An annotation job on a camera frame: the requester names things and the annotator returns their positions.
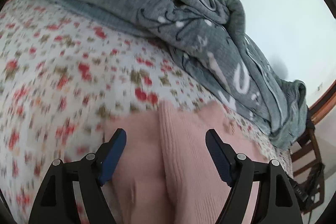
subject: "gray blanket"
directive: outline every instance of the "gray blanket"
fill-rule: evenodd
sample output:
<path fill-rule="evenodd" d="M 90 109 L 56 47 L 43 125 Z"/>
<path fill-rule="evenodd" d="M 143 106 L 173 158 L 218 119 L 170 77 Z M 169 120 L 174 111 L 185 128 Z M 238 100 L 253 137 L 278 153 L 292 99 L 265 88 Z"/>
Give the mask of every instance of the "gray blanket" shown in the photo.
<path fill-rule="evenodd" d="M 72 7 L 89 4 L 100 11 L 87 14 L 111 14 L 130 33 L 134 27 L 167 42 L 177 65 L 253 121 L 276 147 L 287 149 L 305 130 L 304 83 L 283 81 L 273 72 L 245 34 L 239 0 L 77 1 Z"/>

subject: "metal bolt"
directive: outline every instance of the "metal bolt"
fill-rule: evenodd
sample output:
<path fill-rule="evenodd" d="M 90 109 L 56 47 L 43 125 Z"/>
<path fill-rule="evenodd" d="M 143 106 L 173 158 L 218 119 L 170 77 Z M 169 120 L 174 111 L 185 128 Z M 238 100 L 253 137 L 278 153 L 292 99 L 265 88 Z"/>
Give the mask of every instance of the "metal bolt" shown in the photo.
<path fill-rule="evenodd" d="M 96 155 L 93 154 L 93 153 L 90 153 L 90 154 L 87 154 L 87 155 L 86 155 L 86 159 L 87 159 L 87 160 L 93 160 L 95 157 L 96 157 Z"/>
<path fill-rule="evenodd" d="M 54 165 L 54 166 L 57 166 L 57 165 L 59 165 L 61 163 L 61 160 L 60 159 L 56 159 L 56 160 L 54 160 L 53 162 L 52 162 L 52 164 Z"/>
<path fill-rule="evenodd" d="M 238 158 L 239 160 L 246 160 L 246 155 L 243 154 L 243 153 L 239 153 L 239 154 L 237 154 L 237 158 Z"/>
<path fill-rule="evenodd" d="M 280 165 L 280 162 L 278 160 L 272 160 L 271 163 L 274 165 L 274 166 L 279 166 Z"/>

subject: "floral bedsheet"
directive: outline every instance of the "floral bedsheet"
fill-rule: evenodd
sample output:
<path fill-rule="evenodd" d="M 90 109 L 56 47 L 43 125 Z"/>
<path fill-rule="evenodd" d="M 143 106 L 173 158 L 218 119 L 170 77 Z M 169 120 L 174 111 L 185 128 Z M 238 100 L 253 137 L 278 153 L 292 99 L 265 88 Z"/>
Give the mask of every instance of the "floral bedsheet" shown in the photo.
<path fill-rule="evenodd" d="M 28 222 L 54 159 L 79 160 L 106 141 L 105 119 L 156 109 L 162 99 L 183 110 L 216 100 L 174 65 L 162 42 L 100 26 L 45 0 L 6 4 L 0 47 L 0 188 L 19 224 Z M 239 128 L 292 174 L 288 153 L 225 110 L 229 132 Z M 118 219 L 109 186 L 103 190 Z M 75 196 L 81 221 L 88 223 L 78 184 Z"/>

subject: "pink knitted fabric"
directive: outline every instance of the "pink knitted fabric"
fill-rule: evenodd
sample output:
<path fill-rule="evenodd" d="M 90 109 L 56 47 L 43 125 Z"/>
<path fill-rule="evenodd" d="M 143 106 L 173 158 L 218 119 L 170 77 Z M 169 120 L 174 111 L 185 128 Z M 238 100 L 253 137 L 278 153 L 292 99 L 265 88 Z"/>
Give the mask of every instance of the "pink knitted fabric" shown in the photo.
<path fill-rule="evenodd" d="M 127 145 L 113 175 L 124 223 L 215 223 L 230 188 L 218 175 L 205 133 L 214 128 L 236 153 L 266 162 L 242 133 L 226 133 L 228 123 L 216 102 L 198 112 L 182 112 L 162 102 L 158 112 L 109 122 L 106 132 L 123 128 L 127 133 Z M 251 222 L 257 191 L 254 183 L 243 223 Z"/>
<path fill-rule="evenodd" d="M 106 139 L 118 128 L 126 131 L 127 142 L 112 183 L 123 223 L 174 223 L 174 211 L 166 190 L 158 112 L 139 112 L 108 122 Z"/>

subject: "bedding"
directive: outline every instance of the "bedding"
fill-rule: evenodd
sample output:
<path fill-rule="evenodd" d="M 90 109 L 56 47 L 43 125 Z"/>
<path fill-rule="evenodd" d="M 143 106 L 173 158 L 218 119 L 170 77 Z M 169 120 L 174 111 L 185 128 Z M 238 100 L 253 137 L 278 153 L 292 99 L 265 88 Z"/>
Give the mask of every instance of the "bedding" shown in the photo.
<path fill-rule="evenodd" d="M 274 73 L 245 34 L 245 13 L 239 0 L 78 1 L 167 42 L 180 68 L 223 104 L 253 121 L 274 146 L 288 149 L 304 132 L 305 84 L 281 80 Z M 100 14 L 99 10 L 91 12 L 95 17 Z"/>
<path fill-rule="evenodd" d="M 106 120 L 156 110 L 163 99 L 190 111 L 216 100 L 174 64 L 160 39 L 126 35 L 46 0 L 10 0 L 0 12 L 0 45 L 0 188 L 19 224 L 27 223 L 51 162 L 96 151 L 107 141 Z M 241 131 L 292 175 L 288 152 L 224 109 L 229 133 Z M 112 188 L 103 191 L 117 214 Z M 88 223 L 78 184 L 75 196 Z"/>

